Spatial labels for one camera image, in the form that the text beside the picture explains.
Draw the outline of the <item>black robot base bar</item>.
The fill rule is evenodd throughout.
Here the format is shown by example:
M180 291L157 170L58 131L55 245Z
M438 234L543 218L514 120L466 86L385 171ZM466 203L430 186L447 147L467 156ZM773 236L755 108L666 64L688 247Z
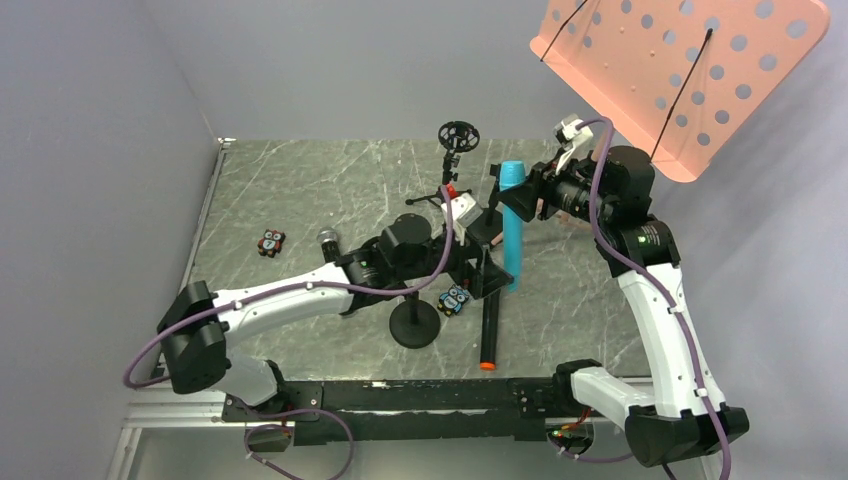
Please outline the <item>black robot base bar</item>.
M330 411L358 441L499 438L543 441L550 430L580 418L549 378L460 380L290 381L285 386L297 446L343 441Z

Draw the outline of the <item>blue toy microphone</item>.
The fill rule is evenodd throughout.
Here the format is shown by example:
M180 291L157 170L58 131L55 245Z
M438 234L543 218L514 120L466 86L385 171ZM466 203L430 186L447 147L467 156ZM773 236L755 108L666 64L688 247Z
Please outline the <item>blue toy microphone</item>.
M501 164L499 172L499 191L520 185L526 178L525 165L520 160L508 160ZM523 262L523 220L509 207L504 200L503 215L503 261L504 269L512 276L512 282L507 286L510 293L515 292L520 284Z

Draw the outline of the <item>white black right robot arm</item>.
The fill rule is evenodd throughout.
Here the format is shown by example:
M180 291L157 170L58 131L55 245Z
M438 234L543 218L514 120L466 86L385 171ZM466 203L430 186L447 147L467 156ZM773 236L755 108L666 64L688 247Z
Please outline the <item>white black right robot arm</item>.
M646 152L615 146L599 163L540 162L498 198L523 221L565 213L591 225L647 356L651 393L616 378L596 360L581 359L556 368L555 404L590 409L612 421L645 467L714 454L728 458L730 444L748 432L749 419L744 409L728 405L703 357L675 239L650 211L654 178Z

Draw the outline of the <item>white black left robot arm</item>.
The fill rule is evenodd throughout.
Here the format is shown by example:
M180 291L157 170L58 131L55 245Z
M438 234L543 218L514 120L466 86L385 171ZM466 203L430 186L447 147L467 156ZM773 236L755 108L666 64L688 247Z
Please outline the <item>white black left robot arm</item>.
M203 281L177 295L160 321L161 347L173 391L216 389L250 405L278 395L279 367L255 357L239 359L232 346L269 329L321 315L350 315L399 297L389 331L396 343L420 349L439 335L440 314L419 299L424 287L447 274L469 298L483 299L514 277L497 265L487 238L459 235L446 223L440 235L417 214L399 216L377 237L297 277L242 290L212 292ZM417 287L409 286L414 280Z

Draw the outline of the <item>black round-base mic stand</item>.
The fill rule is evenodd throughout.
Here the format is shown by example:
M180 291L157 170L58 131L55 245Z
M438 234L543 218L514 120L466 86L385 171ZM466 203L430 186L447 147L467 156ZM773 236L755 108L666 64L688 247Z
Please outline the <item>black round-base mic stand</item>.
M440 329L437 309L415 295L406 296L389 318L392 338L407 349L421 349L432 344Z

